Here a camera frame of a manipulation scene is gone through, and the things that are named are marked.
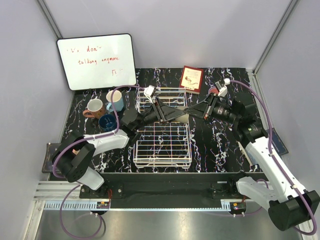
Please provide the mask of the dark blue ceramic mug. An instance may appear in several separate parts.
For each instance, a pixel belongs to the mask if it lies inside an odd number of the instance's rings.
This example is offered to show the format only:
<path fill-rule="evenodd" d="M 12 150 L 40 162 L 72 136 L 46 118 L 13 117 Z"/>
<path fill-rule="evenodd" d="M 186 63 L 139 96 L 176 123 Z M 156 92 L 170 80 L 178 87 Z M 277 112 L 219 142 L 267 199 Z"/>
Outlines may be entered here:
<path fill-rule="evenodd" d="M 105 114 L 98 120 L 98 125 L 104 132 L 111 132 L 117 128 L 116 117 L 113 114 Z"/>

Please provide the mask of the light blue ceramic mug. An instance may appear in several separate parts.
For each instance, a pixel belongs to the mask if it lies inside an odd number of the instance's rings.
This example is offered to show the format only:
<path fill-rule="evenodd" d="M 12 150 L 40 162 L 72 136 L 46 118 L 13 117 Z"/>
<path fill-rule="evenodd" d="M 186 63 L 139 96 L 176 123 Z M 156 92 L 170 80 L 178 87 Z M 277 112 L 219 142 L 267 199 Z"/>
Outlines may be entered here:
<path fill-rule="evenodd" d="M 106 95 L 106 100 L 107 100 L 107 104 L 106 104 L 106 110 L 108 112 L 113 112 L 115 107 L 115 110 L 117 112 L 120 112 L 123 110 L 124 108 L 124 100 L 123 100 L 123 96 L 122 93 L 119 90 L 111 90 L 107 93 Z"/>

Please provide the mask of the pink plastic cup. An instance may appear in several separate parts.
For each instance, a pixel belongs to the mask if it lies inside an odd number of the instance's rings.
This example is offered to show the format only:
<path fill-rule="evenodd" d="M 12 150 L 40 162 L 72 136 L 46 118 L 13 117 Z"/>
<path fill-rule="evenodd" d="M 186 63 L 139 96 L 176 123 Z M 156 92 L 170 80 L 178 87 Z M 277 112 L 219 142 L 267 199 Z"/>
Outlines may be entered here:
<path fill-rule="evenodd" d="M 219 91 L 218 91 L 217 88 L 212 87 L 212 88 L 210 88 L 210 89 L 208 90 L 208 94 L 216 94 L 216 95 L 218 95 L 218 94 L 219 94 Z"/>

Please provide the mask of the beige ceramic mug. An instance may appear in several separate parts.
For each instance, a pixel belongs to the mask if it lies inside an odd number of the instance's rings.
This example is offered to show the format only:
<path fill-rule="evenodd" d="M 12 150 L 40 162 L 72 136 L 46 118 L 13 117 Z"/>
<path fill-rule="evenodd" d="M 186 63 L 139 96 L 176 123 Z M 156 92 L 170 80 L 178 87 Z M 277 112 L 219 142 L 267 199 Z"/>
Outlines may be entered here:
<path fill-rule="evenodd" d="M 177 117 L 176 121 L 182 124 L 187 124 L 189 122 L 189 114 L 183 112 L 183 115 Z"/>

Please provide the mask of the salmon pink floral mug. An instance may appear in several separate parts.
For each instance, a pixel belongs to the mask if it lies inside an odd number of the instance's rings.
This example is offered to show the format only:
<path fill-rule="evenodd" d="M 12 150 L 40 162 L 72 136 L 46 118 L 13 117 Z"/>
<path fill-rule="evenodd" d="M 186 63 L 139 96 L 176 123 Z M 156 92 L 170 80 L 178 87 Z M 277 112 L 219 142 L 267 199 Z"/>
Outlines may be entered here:
<path fill-rule="evenodd" d="M 106 114 L 105 105 L 100 99 L 92 99 L 88 102 L 86 110 L 82 114 L 86 118 L 100 119 Z"/>

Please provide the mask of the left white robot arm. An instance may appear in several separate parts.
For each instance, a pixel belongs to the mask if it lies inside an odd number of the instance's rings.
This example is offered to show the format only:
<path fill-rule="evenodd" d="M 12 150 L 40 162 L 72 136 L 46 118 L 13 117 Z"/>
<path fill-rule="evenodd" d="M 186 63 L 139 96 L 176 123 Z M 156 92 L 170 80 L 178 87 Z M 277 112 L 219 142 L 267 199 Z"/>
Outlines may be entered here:
<path fill-rule="evenodd" d="M 186 123 L 189 119 L 186 110 L 186 106 L 171 107 L 156 97 L 142 113 L 134 108 L 126 109 L 119 128 L 112 131 L 93 135 L 74 132 L 55 151 L 52 173 L 70 183 L 85 185 L 95 197 L 103 198 L 108 193 L 108 186 L 101 174 L 90 167 L 92 158 L 134 144 L 139 138 L 138 130 L 155 122 Z"/>

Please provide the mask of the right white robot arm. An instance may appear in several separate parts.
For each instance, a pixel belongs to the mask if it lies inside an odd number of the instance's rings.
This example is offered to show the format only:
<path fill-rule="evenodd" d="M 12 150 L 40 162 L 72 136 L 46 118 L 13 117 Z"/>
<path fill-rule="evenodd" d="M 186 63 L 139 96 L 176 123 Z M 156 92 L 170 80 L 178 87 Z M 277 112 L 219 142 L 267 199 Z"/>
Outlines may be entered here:
<path fill-rule="evenodd" d="M 248 176 L 227 185 L 228 195 L 249 197 L 264 208 L 272 223 L 280 230 L 294 228 L 315 219 L 320 196 L 301 184 L 273 149 L 272 137 L 254 115 L 253 104 L 234 99 L 231 105 L 221 103 L 211 93 L 205 100 L 187 107 L 184 112 L 207 121 L 211 118 L 232 124 L 232 133 L 249 159 L 259 165 L 269 180 L 272 190 L 259 185 Z"/>

